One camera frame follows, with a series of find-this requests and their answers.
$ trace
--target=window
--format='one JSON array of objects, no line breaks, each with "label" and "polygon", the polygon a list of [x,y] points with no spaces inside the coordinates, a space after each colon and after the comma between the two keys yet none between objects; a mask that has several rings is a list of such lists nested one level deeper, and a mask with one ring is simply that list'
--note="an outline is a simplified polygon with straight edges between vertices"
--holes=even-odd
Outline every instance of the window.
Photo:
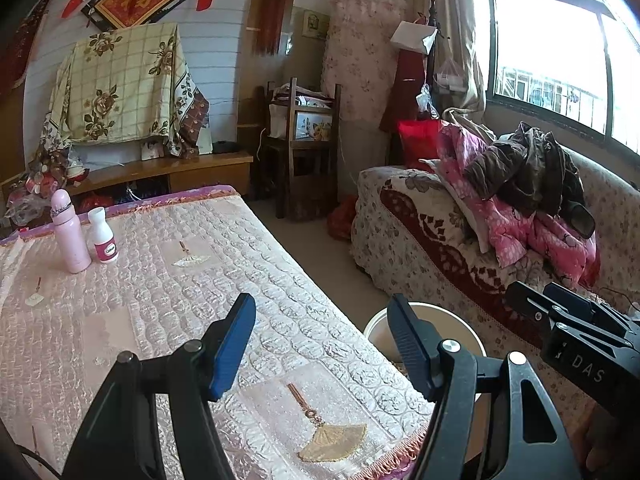
[{"label": "window", "polygon": [[489,100],[525,112],[531,108],[599,142],[615,141],[640,154],[633,100],[640,80],[640,34],[635,21],[616,19],[632,16],[623,0],[474,3],[476,54]]},{"label": "window", "polygon": [[488,89],[489,79],[489,34],[490,34],[490,11],[489,0],[474,0],[476,11],[476,57],[480,64],[480,72],[484,77],[484,89]]}]

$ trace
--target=bottle cap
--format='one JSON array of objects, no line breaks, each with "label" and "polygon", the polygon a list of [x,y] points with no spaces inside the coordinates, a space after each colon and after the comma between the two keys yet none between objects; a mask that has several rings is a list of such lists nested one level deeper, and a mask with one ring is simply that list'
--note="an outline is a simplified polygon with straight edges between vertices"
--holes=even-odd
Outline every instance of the bottle cap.
[{"label": "bottle cap", "polygon": [[86,215],[91,224],[104,222],[104,219],[106,218],[106,213],[103,207],[94,207]]},{"label": "bottle cap", "polygon": [[76,215],[71,197],[65,189],[58,189],[51,197],[51,219],[55,225],[68,222]]}]

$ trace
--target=balcony railing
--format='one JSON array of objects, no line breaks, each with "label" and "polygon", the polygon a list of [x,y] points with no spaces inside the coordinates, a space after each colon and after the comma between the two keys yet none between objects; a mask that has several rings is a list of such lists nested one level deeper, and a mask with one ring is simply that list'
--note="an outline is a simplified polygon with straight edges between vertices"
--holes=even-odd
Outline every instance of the balcony railing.
[{"label": "balcony railing", "polygon": [[517,68],[498,67],[495,92],[546,108],[604,134],[606,99],[563,81]]}]

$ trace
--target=floral cloth cover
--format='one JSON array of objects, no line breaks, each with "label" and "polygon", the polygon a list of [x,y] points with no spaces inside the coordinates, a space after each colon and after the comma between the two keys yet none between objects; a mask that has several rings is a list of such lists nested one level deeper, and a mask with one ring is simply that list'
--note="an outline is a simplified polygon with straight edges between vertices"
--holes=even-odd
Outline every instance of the floral cloth cover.
[{"label": "floral cloth cover", "polygon": [[76,43],[60,65],[42,142],[51,152],[161,137],[169,153],[188,156],[197,154],[198,116],[208,109],[176,23],[102,32]]},{"label": "floral cloth cover", "polygon": [[340,118],[377,129],[394,83],[398,50],[389,43],[404,18],[404,0],[335,0],[322,89],[342,85]]},{"label": "floral cloth cover", "polygon": [[[640,299],[640,193],[592,160],[571,150],[570,155],[580,169],[598,232],[600,276],[592,291],[626,312],[629,304],[622,294]],[[557,281],[543,257],[528,250],[502,268],[493,252],[481,254],[462,212],[434,174],[372,168],[360,173],[358,196],[351,231],[356,264],[386,292],[401,292],[412,301],[458,314],[476,331],[489,356],[523,352],[571,433],[592,401],[542,362],[536,330],[503,299],[516,280],[538,291]],[[580,286],[577,292],[588,295]]]},{"label": "floral cloth cover", "polygon": [[[255,327],[232,388],[209,404],[234,478],[404,478],[433,404],[353,326],[235,190],[175,193],[112,206],[107,216],[118,260],[94,261],[79,274],[64,270],[52,224],[0,240],[0,418],[17,442],[33,445],[31,427],[44,428],[38,449],[50,450],[47,458],[62,470],[121,350],[141,359],[169,354],[201,338],[246,292],[255,299]],[[81,221],[88,230],[86,215]],[[180,253],[179,241],[197,244],[209,260],[175,267],[167,247]],[[33,306],[27,299],[37,287],[42,300]],[[290,393],[273,410],[254,404],[270,385],[284,386],[292,377],[328,424],[366,423],[369,444],[338,462],[302,462],[297,453],[315,427],[297,404],[293,417],[282,416],[279,406],[295,403]],[[156,397],[156,407],[166,477],[181,480],[166,395]]]},{"label": "floral cloth cover", "polygon": [[484,152],[484,140],[455,124],[444,126],[437,137],[440,173],[474,214],[485,222],[488,238],[501,267],[513,265],[527,253],[527,245],[548,258],[560,282],[574,288],[584,277],[586,285],[597,278],[596,234],[580,238],[560,217],[537,212],[524,216],[497,196],[481,200],[462,175],[476,155]]}]

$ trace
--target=floral sofa cover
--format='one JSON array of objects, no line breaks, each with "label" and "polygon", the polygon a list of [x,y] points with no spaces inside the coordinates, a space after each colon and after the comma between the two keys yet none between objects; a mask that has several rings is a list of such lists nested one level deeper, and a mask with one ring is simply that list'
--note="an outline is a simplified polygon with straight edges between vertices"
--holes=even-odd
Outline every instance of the floral sofa cover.
[{"label": "floral sofa cover", "polygon": [[[625,297],[602,287],[640,300],[640,193],[599,164],[570,153],[596,219],[601,267],[591,292],[626,312]],[[532,324],[504,303],[506,287],[516,280],[539,291],[557,281],[542,256],[530,250],[501,269],[493,251],[480,253],[473,231],[435,174],[393,167],[360,173],[351,240],[356,263],[378,288],[458,314],[478,333],[490,356],[523,352],[567,430],[580,423],[592,401],[542,362]]]}]

